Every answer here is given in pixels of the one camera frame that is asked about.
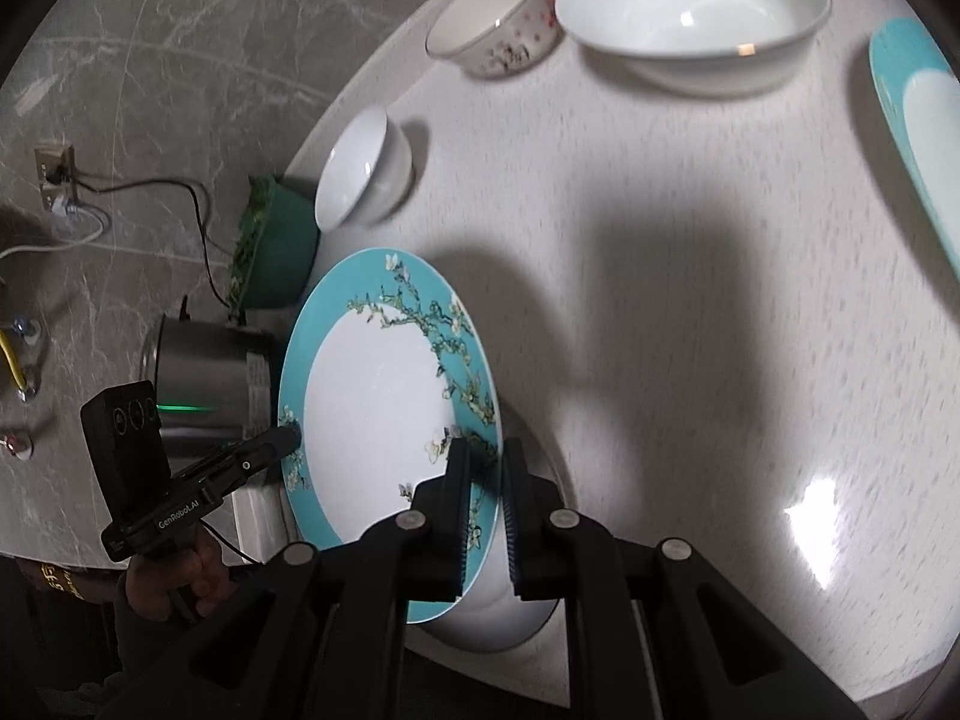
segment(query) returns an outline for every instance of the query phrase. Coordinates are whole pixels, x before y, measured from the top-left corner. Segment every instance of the white cable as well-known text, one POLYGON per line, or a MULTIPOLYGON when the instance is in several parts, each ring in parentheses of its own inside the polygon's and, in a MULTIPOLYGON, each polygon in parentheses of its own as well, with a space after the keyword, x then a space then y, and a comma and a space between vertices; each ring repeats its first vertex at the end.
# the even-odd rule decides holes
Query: white cable
POLYGON ((102 234, 104 234, 104 232, 107 232, 107 223, 103 220, 100 214, 96 213, 96 211, 103 213, 102 209, 93 205, 89 207, 80 205, 79 203, 77 203, 74 208, 79 213, 96 221, 98 227, 95 232, 92 232, 84 238, 80 238, 76 241, 60 241, 57 244, 51 245, 23 245, 22 247, 10 247, 7 250, 0 251, 0 260, 10 256, 11 254, 19 254, 20 252, 24 251, 66 251, 69 248, 81 247, 83 244, 89 244, 90 242, 96 241, 100 236, 102 236, 102 234))

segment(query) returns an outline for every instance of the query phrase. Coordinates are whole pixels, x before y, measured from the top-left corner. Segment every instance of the turquoise plate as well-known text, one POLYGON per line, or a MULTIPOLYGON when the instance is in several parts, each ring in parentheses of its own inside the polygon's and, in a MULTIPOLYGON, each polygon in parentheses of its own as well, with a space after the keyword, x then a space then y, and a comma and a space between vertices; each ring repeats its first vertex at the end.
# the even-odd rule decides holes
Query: turquoise plate
POLYGON ((874 33, 870 68, 896 148, 960 278, 960 82, 916 19, 874 33))
MULTIPOLYGON (((416 484, 443 473, 450 437, 485 453, 470 491, 469 589, 490 549, 503 437, 480 338, 443 276, 385 248, 334 266, 296 320, 278 409, 304 431, 283 476, 301 533, 320 549, 409 508, 416 484)), ((407 621, 452 606, 413 602, 407 621)))

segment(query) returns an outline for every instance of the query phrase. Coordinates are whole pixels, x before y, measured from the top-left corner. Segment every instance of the pink floral bowl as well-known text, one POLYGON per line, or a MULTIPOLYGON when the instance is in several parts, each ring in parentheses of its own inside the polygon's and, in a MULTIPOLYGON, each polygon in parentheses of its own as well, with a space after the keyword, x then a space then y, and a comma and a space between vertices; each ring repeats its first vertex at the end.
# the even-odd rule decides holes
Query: pink floral bowl
POLYGON ((557 42, 554 1, 453 0, 430 28, 426 52, 482 79, 526 70, 557 42))

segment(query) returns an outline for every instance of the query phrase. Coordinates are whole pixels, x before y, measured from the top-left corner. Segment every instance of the yellow cable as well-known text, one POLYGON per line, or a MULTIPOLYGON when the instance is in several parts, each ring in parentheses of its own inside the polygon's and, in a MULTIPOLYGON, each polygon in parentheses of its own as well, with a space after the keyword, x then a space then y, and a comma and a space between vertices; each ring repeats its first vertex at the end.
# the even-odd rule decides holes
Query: yellow cable
POLYGON ((0 330, 0 348, 3 349, 4 356, 7 358, 7 365, 10 366, 10 372, 13 375, 13 381, 16 382, 16 386, 21 391, 27 389, 27 378, 23 375, 23 371, 20 370, 20 363, 16 360, 16 353, 13 352, 13 347, 10 346, 10 339, 7 338, 7 334, 0 330))

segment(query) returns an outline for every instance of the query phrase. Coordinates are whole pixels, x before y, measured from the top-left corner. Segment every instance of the white bowl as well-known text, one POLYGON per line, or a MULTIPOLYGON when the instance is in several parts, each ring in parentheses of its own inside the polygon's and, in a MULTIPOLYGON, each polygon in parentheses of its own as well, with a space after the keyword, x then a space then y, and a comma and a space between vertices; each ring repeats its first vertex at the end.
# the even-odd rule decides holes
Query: white bowl
POLYGON ((543 59, 560 30, 555 0, 453 0, 426 36, 426 52, 484 79, 543 59))
POLYGON ((320 232, 387 217, 406 196, 413 175, 403 130, 379 105, 364 109, 344 129, 323 166, 314 201, 320 232))
MULTIPOLYGON (((559 478, 544 447, 502 398, 500 419, 503 435, 523 442, 527 469, 555 482, 560 488, 560 497, 572 506, 573 502, 563 490, 563 479, 559 478)), ((520 646, 541 630, 556 606, 556 601, 522 601, 515 596, 501 505, 493 526, 490 552, 473 585, 450 611, 425 622, 422 627, 451 647, 477 653, 502 652, 520 646)))
POLYGON ((578 42, 659 86, 708 97, 790 79, 829 13, 830 0, 557 0, 578 42))

